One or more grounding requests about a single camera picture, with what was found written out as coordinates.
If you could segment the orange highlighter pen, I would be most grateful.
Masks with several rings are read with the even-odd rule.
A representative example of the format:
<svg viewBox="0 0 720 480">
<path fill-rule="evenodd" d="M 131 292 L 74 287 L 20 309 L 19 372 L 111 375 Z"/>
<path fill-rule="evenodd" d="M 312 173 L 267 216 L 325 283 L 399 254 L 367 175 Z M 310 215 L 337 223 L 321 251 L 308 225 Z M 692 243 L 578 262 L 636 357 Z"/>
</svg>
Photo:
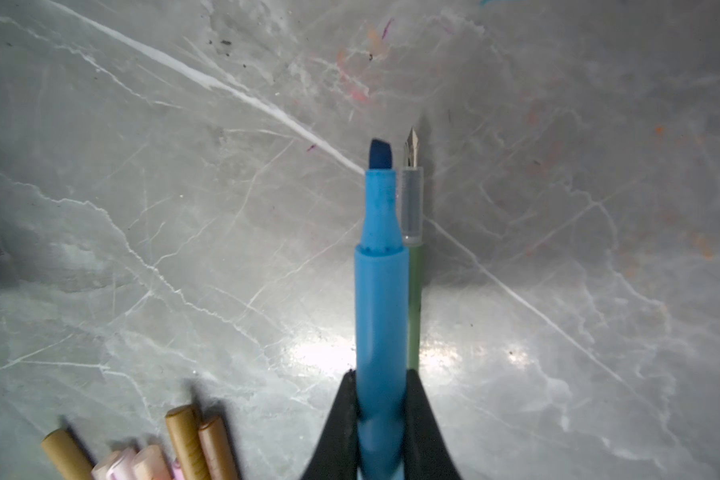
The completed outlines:
<svg viewBox="0 0 720 480">
<path fill-rule="evenodd" d="M 133 458 L 132 469 L 136 480 L 172 480 L 172 473 L 158 445 L 149 445 Z"/>
</svg>

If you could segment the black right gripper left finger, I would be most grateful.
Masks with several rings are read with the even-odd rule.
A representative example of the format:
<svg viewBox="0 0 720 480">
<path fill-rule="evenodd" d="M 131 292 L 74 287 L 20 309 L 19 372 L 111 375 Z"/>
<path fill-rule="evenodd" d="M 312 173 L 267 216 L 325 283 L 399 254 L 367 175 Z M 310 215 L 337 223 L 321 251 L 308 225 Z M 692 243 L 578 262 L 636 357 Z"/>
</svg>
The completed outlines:
<svg viewBox="0 0 720 480">
<path fill-rule="evenodd" d="M 359 469 L 356 372 L 340 382 L 321 436 L 302 480 L 356 480 Z"/>
</svg>

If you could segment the green fountain pen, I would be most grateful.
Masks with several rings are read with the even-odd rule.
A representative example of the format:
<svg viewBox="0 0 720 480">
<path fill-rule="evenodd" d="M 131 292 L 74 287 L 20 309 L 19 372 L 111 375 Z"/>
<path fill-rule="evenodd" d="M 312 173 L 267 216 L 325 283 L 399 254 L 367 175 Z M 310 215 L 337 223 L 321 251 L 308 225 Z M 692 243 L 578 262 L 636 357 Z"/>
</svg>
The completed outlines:
<svg viewBox="0 0 720 480">
<path fill-rule="evenodd" d="M 405 162 L 400 170 L 400 226 L 409 251 L 408 368 L 419 369 L 422 271 L 423 271 L 423 166 L 419 161 L 419 139 L 412 128 L 405 144 Z"/>
</svg>

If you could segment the blue highlighter pen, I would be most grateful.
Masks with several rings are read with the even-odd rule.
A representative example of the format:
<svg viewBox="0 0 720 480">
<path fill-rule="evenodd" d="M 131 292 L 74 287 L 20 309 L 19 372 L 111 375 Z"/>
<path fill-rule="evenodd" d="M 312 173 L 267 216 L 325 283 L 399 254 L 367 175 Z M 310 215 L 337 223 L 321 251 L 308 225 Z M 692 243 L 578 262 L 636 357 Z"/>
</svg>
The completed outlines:
<svg viewBox="0 0 720 480">
<path fill-rule="evenodd" d="M 396 214 L 391 146 L 374 139 L 355 248 L 356 391 L 360 470 L 390 479 L 401 462 L 406 389 L 409 254 Z"/>
</svg>

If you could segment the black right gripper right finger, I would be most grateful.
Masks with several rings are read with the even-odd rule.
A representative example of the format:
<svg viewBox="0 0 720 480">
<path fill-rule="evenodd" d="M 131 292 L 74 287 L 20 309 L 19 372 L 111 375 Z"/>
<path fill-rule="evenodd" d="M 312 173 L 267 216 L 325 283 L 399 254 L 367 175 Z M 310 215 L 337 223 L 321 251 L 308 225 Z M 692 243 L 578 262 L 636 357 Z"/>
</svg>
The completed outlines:
<svg viewBox="0 0 720 480">
<path fill-rule="evenodd" d="M 461 480 L 447 450 L 421 378 L 406 372 L 403 471 L 406 480 Z"/>
</svg>

